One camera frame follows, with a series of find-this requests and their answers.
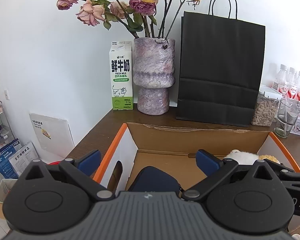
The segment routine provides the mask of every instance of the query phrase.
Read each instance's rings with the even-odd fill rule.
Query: textured ceramic vase
[[[138,38],[134,40],[133,81],[140,86],[138,110],[150,115],[169,109],[168,88],[175,82],[175,40]]]
[[[167,88],[139,88],[138,110],[145,114],[160,115],[169,109],[169,91]]]

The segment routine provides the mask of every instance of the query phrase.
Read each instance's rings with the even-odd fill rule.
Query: wall outlet
[[[8,90],[4,91],[4,96],[6,97],[7,100],[10,100]]]

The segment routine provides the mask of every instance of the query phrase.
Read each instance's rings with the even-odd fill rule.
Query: white plush toy
[[[271,155],[256,155],[248,152],[241,152],[239,150],[232,150],[226,158],[231,158],[237,161],[240,165],[253,165],[256,160],[269,159],[273,162],[280,164],[276,157]]]
[[[253,165],[259,159],[259,156],[253,153],[241,152],[239,150],[232,150],[226,158],[231,158],[237,161],[240,165]]]

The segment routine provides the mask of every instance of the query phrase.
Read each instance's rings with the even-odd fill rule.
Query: milk carton
[[[109,56],[113,110],[133,109],[132,42],[112,42]]]

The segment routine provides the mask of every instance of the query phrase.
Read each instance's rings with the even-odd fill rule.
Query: wooden table
[[[70,158],[79,159],[91,150],[98,149],[104,155],[108,150],[112,140],[124,122],[136,122],[142,124],[152,124],[158,126],[187,127],[196,129],[245,129],[255,131],[273,130],[271,127],[250,126],[237,127],[230,125],[220,125],[211,123],[200,123],[183,121],[176,119],[176,107],[170,107],[169,111],[163,115],[151,116],[137,110],[111,110],[92,130],[81,140],[81,142],[68,155]],[[279,138],[287,150],[291,153],[300,167],[300,136],[290,134],[288,138]],[[300,227],[293,230],[293,233],[300,234]]]

